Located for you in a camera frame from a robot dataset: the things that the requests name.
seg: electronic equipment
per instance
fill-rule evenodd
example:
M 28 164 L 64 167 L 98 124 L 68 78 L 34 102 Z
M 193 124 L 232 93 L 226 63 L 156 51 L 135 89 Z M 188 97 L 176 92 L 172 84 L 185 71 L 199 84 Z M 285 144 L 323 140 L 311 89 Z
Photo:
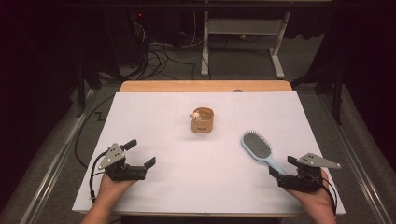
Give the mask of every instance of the electronic equipment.
M 90 193 L 91 199 L 94 203 L 96 196 L 93 190 L 93 177 L 95 176 L 94 170 L 96 163 L 100 158 L 104 157 L 99 165 L 99 170 L 105 169 L 105 173 L 113 181 L 125 181 L 125 180 L 144 180 L 146 179 L 146 172 L 151 168 L 156 160 L 155 157 L 151 158 L 149 161 L 145 162 L 143 166 L 130 166 L 125 163 L 125 150 L 129 150 L 136 146 L 136 140 L 132 140 L 125 145 L 119 146 L 117 143 L 113 143 L 107 151 L 101 153 L 93 162 L 90 177 Z
M 329 195 L 332 201 L 332 211 L 335 215 L 337 210 L 337 195 L 334 187 L 329 180 L 323 178 L 321 167 L 340 169 L 341 165 L 333 161 L 326 160 L 317 156 L 313 153 L 307 153 L 300 159 L 295 159 L 292 156 L 288 156 L 288 163 L 297 166 L 297 175 L 282 175 L 276 169 L 270 166 L 269 173 L 277 180 L 277 185 L 284 189 L 292 189 L 300 192 L 315 192 L 319 189 L 324 189 Z M 323 180 L 326 181 L 330 187 L 334 196 L 330 193 L 329 189 L 323 185 Z

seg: white paper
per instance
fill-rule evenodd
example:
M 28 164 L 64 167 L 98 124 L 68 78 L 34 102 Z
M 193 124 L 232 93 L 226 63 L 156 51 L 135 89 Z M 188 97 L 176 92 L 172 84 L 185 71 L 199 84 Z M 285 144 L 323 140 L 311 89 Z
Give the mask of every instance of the white paper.
M 190 113 L 210 107 L 212 133 L 193 133 Z M 132 139 L 126 163 L 157 163 L 146 180 L 125 193 L 115 212 L 148 214 L 299 214 L 300 204 L 277 186 L 268 165 L 242 148 L 248 130 L 264 136 L 274 160 L 290 175 L 287 156 L 321 156 L 296 92 L 128 92 L 117 93 L 73 210 L 88 211 L 94 159 L 112 143 Z M 94 178 L 97 193 L 101 176 Z M 345 209 L 338 198 L 338 214 Z

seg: wooden table edge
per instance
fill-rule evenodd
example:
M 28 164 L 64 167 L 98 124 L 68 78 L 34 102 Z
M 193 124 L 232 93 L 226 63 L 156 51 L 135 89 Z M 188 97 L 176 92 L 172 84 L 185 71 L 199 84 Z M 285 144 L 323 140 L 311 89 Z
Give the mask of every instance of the wooden table edge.
M 120 92 L 292 91 L 285 80 L 144 80 L 125 81 Z

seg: hairbrush handle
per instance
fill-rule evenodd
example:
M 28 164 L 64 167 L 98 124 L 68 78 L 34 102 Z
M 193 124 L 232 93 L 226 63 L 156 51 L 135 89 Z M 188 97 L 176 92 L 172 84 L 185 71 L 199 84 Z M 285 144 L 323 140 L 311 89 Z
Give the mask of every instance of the hairbrush handle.
M 265 159 L 265 161 L 270 165 L 272 168 L 276 169 L 280 174 L 282 175 L 287 175 L 285 170 L 282 169 L 272 158 L 272 155 L 270 155 L 268 158 Z

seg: human hand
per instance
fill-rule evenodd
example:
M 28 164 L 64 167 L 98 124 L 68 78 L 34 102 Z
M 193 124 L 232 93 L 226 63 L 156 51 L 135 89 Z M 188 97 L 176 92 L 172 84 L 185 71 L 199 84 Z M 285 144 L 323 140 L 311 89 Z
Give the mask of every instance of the human hand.
M 329 176 L 323 169 L 321 169 L 321 173 L 324 179 L 329 179 Z M 329 183 L 327 181 L 323 181 L 323 185 L 326 188 L 329 187 Z M 324 189 L 319 189 L 310 193 L 304 193 L 292 189 L 285 189 L 285 191 L 301 203 L 305 212 L 312 218 L 314 223 L 335 223 L 335 217 L 332 210 L 332 200 Z
M 137 180 L 113 181 L 107 174 L 103 174 L 95 202 L 115 206 L 123 193 L 136 182 Z
M 108 223 L 114 206 L 123 193 L 136 182 L 137 180 L 113 181 L 107 174 L 103 174 L 98 196 L 81 223 Z

